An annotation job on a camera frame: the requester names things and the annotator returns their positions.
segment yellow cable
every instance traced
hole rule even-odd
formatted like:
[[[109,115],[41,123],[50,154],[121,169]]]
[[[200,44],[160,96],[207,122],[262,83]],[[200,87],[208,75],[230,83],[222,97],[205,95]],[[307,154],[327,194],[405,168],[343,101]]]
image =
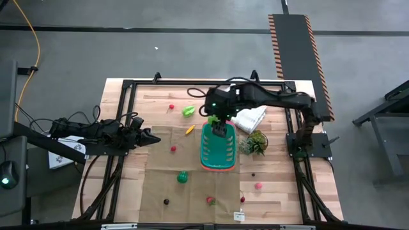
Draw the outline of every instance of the yellow cable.
[[[13,0],[13,2],[14,2],[14,4],[15,4],[15,6],[20,10],[20,12],[21,12],[21,14],[23,15],[23,17],[25,18],[25,20],[26,20],[28,26],[30,27],[31,31],[33,32],[34,37],[36,38],[38,53],[37,53],[36,64],[35,64],[34,66],[37,67],[38,61],[40,60],[41,48],[40,48],[40,42],[38,42],[38,38],[37,38],[36,31],[34,31],[34,29],[33,29],[32,25],[31,25],[30,21],[29,21],[28,18],[26,17],[26,14],[24,14],[23,10],[21,10],[19,4],[17,3],[17,0]],[[23,97],[23,95],[24,95],[24,91],[26,90],[26,86],[28,85],[28,82],[29,82],[29,81],[31,80],[31,78],[33,77],[34,72],[35,72],[35,71],[33,71],[33,70],[31,71],[30,76],[28,77],[26,83],[24,84],[24,87],[23,87],[23,90],[21,91],[20,98],[19,98],[19,102],[17,102],[17,105],[20,105],[21,99],[22,99],[22,97]],[[15,121],[19,121],[19,111],[20,111],[20,110],[19,110],[19,108],[17,107],[16,110],[15,110],[15,117],[14,117],[14,118],[15,118]]]

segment brown paper sheet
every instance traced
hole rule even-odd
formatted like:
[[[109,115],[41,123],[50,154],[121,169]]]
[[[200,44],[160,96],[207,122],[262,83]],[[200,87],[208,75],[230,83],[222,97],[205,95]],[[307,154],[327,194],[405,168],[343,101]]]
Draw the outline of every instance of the brown paper sheet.
[[[240,164],[230,172],[210,172],[200,164],[201,130],[185,135],[186,129],[155,126],[162,140],[152,145],[146,164],[140,222],[237,223],[233,212],[240,211]],[[177,181],[180,171],[188,172],[188,182]],[[209,206],[212,196],[216,204]]]

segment red berry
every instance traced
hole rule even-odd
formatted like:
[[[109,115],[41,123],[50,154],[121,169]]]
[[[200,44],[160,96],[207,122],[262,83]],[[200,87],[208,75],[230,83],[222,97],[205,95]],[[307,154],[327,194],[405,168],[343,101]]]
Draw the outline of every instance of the red berry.
[[[209,205],[214,205],[214,204],[216,203],[216,199],[215,199],[214,197],[207,197],[207,198],[206,198],[206,202],[207,202]]]

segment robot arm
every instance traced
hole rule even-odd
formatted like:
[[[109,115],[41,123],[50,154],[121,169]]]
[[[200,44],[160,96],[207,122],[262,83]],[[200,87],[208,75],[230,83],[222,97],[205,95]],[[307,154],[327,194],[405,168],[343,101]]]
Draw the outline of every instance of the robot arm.
[[[302,127],[297,130],[299,145],[311,143],[314,126],[321,123],[315,110],[315,101],[307,93],[285,93],[270,91],[255,82],[244,82],[223,91],[218,86],[210,88],[204,102],[206,116],[215,115],[219,121],[212,123],[213,133],[226,136],[226,121],[237,115],[242,109],[257,108],[260,105],[298,109],[303,117]]]
[[[114,152],[125,153],[136,146],[147,146],[160,141],[160,138],[151,135],[150,128],[141,129],[143,122],[142,118],[136,116],[132,118],[130,126],[123,126],[117,119],[101,120],[89,125],[59,118],[52,123],[49,133],[51,138],[70,135],[83,137],[79,143],[89,147],[89,155],[98,155],[93,152],[115,155]]]

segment yellow toy carrot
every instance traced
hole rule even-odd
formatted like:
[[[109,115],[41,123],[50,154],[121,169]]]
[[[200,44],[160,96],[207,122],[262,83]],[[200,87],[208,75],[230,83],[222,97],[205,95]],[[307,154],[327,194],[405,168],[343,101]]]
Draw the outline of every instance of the yellow toy carrot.
[[[186,135],[189,134],[193,129],[194,129],[194,125],[192,125],[187,131],[186,131]]]

